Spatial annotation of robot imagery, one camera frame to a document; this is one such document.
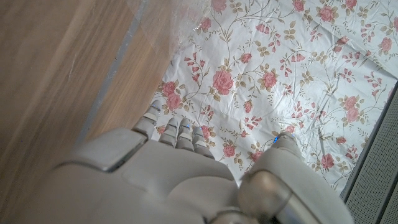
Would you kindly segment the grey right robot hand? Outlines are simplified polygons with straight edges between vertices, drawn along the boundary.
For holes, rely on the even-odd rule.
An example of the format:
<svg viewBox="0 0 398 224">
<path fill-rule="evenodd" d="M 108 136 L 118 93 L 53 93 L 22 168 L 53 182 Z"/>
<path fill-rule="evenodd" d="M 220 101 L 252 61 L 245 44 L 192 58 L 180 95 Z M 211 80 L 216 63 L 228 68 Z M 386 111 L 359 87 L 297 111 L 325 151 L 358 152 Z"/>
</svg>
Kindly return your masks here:
<svg viewBox="0 0 398 224">
<path fill-rule="evenodd" d="M 76 148 L 39 182 L 13 223 L 352 223 L 343 201 L 278 134 L 235 180 L 201 128 L 171 119 L 152 140 L 153 102 L 132 129 Z"/>
</svg>

